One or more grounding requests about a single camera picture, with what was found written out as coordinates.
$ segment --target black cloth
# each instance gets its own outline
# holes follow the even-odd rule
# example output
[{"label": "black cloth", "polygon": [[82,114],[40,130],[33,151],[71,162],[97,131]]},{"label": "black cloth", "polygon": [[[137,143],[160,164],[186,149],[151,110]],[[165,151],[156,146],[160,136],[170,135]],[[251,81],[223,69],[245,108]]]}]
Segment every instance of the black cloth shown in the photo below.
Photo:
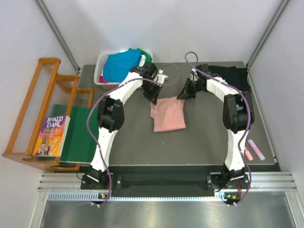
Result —
[{"label": "black cloth", "polygon": [[212,74],[219,74],[229,85],[241,91],[251,92],[250,85],[247,81],[247,68],[209,66],[209,71]]}]

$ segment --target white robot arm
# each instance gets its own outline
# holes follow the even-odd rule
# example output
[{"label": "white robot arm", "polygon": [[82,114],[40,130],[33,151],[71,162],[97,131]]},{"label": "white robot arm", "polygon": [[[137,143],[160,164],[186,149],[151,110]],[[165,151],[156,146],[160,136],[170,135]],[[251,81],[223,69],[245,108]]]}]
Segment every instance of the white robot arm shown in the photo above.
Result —
[{"label": "white robot arm", "polygon": [[[209,71],[207,64],[199,65],[198,69],[206,73]],[[227,83],[219,75],[213,74],[211,76],[216,80],[206,79],[200,73],[197,73],[195,69],[192,69],[191,77],[187,79],[182,92],[177,98],[195,98],[196,93],[203,90],[213,93],[223,102],[223,123],[228,132],[228,150],[222,175],[224,182],[228,183],[241,179],[245,175],[245,165],[241,153],[244,154],[247,133],[240,144],[241,153],[238,148],[238,142],[245,133],[248,115],[245,103],[238,92],[225,86]],[[247,91],[243,92],[243,94],[250,107],[252,124],[254,122],[252,97]]]},{"label": "white robot arm", "polygon": [[[153,63],[146,62],[143,67],[134,67],[131,69],[125,80],[120,84],[124,85],[122,88],[114,90],[101,100],[97,114],[97,120],[99,121],[98,142],[107,166],[109,165],[109,156],[113,140],[124,123],[123,106],[125,102],[137,88],[142,87],[144,97],[156,104],[158,94],[162,88],[161,85],[143,80],[134,80],[128,83],[128,81],[135,78],[147,78],[163,84],[167,76],[162,74],[162,70],[157,72],[157,68]],[[100,182],[101,173],[105,171],[106,167],[101,159],[98,146],[96,147],[91,167],[91,172],[89,172],[87,176]]]}]

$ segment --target metal frame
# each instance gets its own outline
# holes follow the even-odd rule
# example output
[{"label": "metal frame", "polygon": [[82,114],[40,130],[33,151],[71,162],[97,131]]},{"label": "metal frame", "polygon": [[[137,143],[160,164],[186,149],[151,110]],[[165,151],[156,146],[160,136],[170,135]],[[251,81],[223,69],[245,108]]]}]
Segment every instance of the metal frame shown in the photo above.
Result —
[{"label": "metal frame", "polygon": [[72,55],[70,49],[67,46],[67,43],[63,39],[63,36],[61,35],[56,23],[54,22],[52,16],[50,15],[47,7],[45,6],[43,0],[34,0],[37,4],[37,7],[41,11],[42,15],[44,16],[46,22],[51,27],[51,30],[53,31],[56,39],[58,40],[59,44],[61,45],[63,51],[65,52],[67,58],[70,60],[71,64],[73,65],[74,69],[77,73],[80,71],[80,67],[78,66],[74,56]]},{"label": "metal frame", "polygon": [[262,47],[264,46],[266,40],[268,39],[269,35],[271,34],[272,30],[274,29],[274,27],[276,26],[277,22],[279,21],[281,15],[283,14],[284,10],[286,9],[288,3],[290,2],[290,0],[282,0],[281,4],[279,5],[279,7],[277,8],[273,18],[271,19],[265,33],[263,34],[262,38],[260,39],[256,49],[254,50],[253,54],[251,55],[249,62],[248,62],[248,66],[250,67],[253,62],[255,61],[258,53],[260,52],[260,50],[262,49]]},{"label": "metal frame", "polygon": [[[28,227],[40,227],[47,200],[51,201],[101,201],[98,194],[108,190],[81,190],[81,180],[75,173],[44,173],[38,186],[36,206]],[[253,172],[250,192],[283,191],[297,227],[304,227],[304,208],[291,172]],[[111,197],[111,201],[222,201],[223,191],[214,197],[130,198]]]},{"label": "metal frame", "polygon": [[285,192],[294,223],[297,228],[304,227],[304,207],[299,192]]}]

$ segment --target wooden frame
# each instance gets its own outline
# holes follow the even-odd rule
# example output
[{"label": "wooden frame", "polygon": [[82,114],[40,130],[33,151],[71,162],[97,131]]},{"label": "wooden frame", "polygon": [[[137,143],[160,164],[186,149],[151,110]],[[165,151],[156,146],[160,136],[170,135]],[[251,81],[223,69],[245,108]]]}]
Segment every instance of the wooden frame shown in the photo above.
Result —
[{"label": "wooden frame", "polygon": [[[35,144],[39,135],[39,131],[43,122],[44,117],[47,115],[48,108],[52,99],[52,95],[55,89],[55,86],[58,85],[64,92],[70,94],[70,98],[66,108],[66,115],[71,114],[73,102],[76,94],[89,94],[89,99],[87,103],[87,107],[91,108],[93,101],[93,89],[78,89],[78,80],[79,77],[77,75],[62,75],[59,74],[58,68],[61,63],[61,60],[58,58],[40,58],[38,61],[38,66],[28,88],[28,92],[24,99],[23,105],[21,107],[21,111],[17,118],[15,127],[11,134],[8,146],[3,154],[4,157],[13,159],[15,161],[25,163],[30,166],[34,166],[36,168],[46,170],[46,171],[64,171],[64,172],[77,172],[80,169],[80,164],[76,164],[75,167],[60,167],[60,157],[56,157],[54,161],[36,161],[33,157],[33,151],[35,148]],[[37,84],[40,72],[44,65],[51,65],[52,71],[50,72],[50,78],[47,84],[47,88],[45,94],[42,99],[41,106],[38,111],[38,115],[34,124],[33,131],[30,136],[30,141],[25,151],[13,151],[17,136],[22,126],[22,122],[24,120],[25,114],[27,112],[29,103],[31,101],[32,95],[34,93],[35,86]],[[68,87],[65,85],[65,82],[73,82],[72,87]]]}]

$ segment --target green folder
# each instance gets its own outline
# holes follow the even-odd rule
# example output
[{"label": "green folder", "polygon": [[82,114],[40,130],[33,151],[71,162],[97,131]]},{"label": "green folder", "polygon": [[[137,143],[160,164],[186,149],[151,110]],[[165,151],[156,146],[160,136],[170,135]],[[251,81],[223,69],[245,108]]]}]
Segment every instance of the green folder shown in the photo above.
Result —
[{"label": "green folder", "polygon": [[[53,107],[52,116],[61,115],[66,109],[65,105],[56,104]],[[60,162],[91,163],[93,160],[96,143],[86,128],[86,120],[90,111],[90,108],[72,107],[71,120],[67,129]],[[94,110],[90,119],[90,129],[98,139],[97,110]]]}]

